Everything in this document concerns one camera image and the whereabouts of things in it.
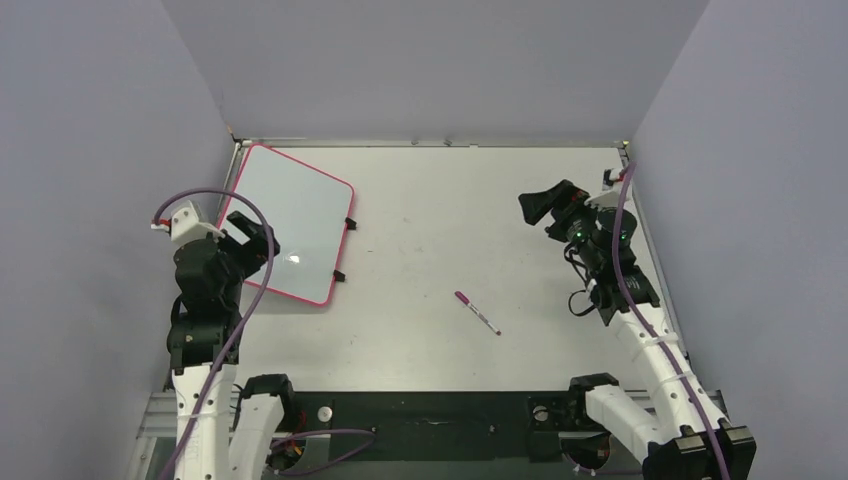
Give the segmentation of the pink framed whiteboard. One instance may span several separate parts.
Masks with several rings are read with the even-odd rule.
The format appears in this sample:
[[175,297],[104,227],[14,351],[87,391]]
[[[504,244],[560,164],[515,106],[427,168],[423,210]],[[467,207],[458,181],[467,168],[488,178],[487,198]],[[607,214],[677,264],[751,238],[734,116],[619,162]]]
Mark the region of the pink framed whiteboard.
[[233,191],[256,205],[280,245],[267,291],[328,304],[353,210],[353,186],[290,155],[253,145]]

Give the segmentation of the white marker pen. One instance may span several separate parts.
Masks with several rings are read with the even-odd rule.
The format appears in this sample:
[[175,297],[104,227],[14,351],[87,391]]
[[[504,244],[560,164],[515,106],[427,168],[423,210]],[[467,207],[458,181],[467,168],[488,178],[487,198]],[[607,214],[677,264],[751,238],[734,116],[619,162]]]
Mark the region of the white marker pen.
[[468,302],[467,308],[496,336],[501,336],[502,331],[497,328],[473,303]]

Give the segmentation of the magenta marker cap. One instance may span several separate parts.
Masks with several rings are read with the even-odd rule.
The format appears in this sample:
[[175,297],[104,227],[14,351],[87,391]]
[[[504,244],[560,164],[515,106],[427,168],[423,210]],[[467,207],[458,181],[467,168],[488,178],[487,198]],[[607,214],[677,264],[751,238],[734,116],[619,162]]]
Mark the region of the magenta marker cap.
[[455,292],[454,292],[454,295],[455,295],[455,296],[456,296],[456,298],[457,298],[460,302],[462,302],[464,305],[469,305],[469,304],[470,304],[470,300],[468,299],[468,297],[467,297],[464,293],[462,293],[461,291],[455,291]]

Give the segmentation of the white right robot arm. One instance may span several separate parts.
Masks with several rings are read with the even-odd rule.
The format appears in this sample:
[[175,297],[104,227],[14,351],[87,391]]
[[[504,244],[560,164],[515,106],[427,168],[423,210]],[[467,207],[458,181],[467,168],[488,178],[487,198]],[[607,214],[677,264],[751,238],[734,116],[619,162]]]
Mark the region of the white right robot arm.
[[593,308],[629,356],[649,395],[639,406],[607,373],[574,377],[566,418],[593,423],[641,464],[645,479],[745,479],[757,450],[745,426],[734,426],[692,371],[660,298],[631,248],[636,217],[600,206],[568,180],[518,197],[524,221],[553,218],[545,231],[586,274]]

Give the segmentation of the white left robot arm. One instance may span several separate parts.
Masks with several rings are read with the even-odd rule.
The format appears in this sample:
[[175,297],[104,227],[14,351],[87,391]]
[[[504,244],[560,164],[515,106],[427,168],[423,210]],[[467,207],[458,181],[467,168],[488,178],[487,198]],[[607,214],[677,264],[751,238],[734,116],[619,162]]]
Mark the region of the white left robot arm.
[[167,337],[177,402],[169,479],[259,479],[274,433],[298,416],[285,374],[254,376],[235,386],[243,283],[279,247],[245,215],[229,218],[246,243],[204,220],[192,203],[161,224],[178,246],[173,260],[180,289]]

